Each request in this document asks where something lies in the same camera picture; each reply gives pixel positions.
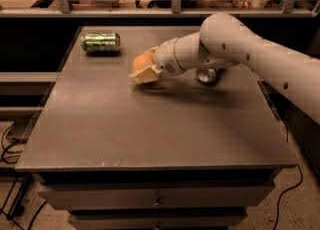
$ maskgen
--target soda can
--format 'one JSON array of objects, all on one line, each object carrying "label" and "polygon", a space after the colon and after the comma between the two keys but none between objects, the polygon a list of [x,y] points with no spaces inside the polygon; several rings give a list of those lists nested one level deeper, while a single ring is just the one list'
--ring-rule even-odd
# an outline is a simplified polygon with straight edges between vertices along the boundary
[{"label": "soda can", "polygon": [[92,33],[81,36],[81,47],[87,52],[119,52],[120,36],[117,33]]}]

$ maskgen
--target white robotic arm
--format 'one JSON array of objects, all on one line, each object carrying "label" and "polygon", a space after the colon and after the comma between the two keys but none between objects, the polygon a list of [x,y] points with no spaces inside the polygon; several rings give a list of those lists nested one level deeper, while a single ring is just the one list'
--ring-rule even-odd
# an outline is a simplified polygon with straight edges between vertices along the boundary
[{"label": "white robotic arm", "polygon": [[[166,41],[146,53],[150,65],[130,75],[136,83],[192,68],[219,69],[242,63],[320,124],[320,60],[261,38],[231,15],[211,15],[199,32]],[[154,75],[150,76],[145,70],[151,66]]]}]

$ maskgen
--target orange ball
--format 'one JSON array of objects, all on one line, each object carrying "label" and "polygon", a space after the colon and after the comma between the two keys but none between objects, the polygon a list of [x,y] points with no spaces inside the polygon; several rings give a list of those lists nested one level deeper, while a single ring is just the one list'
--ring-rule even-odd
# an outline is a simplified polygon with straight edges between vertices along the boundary
[{"label": "orange ball", "polygon": [[133,71],[142,70],[150,64],[154,64],[153,58],[148,54],[141,54],[134,59],[132,69]]}]

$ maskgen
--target gray tabletop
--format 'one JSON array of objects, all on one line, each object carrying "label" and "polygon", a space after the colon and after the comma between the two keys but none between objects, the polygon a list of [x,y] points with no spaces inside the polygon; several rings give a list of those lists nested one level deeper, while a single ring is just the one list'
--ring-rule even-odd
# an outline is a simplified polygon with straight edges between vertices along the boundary
[{"label": "gray tabletop", "polygon": [[16,166],[19,171],[224,169],[292,166],[252,72],[227,69],[215,86],[194,71],[136,86],[144,50],[198,27],[84,27],[121,37],[119,55],[89,56],[80,36]]}]

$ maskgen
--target green can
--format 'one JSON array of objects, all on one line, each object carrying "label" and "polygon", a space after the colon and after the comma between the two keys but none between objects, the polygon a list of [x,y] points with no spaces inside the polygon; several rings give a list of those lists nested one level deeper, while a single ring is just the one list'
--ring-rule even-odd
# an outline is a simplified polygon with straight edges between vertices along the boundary
[{"label": "green can", "polygon": [[93,33],[81,36],[81,46],[87,52],[119,52],[120,36],[117,33]]}]

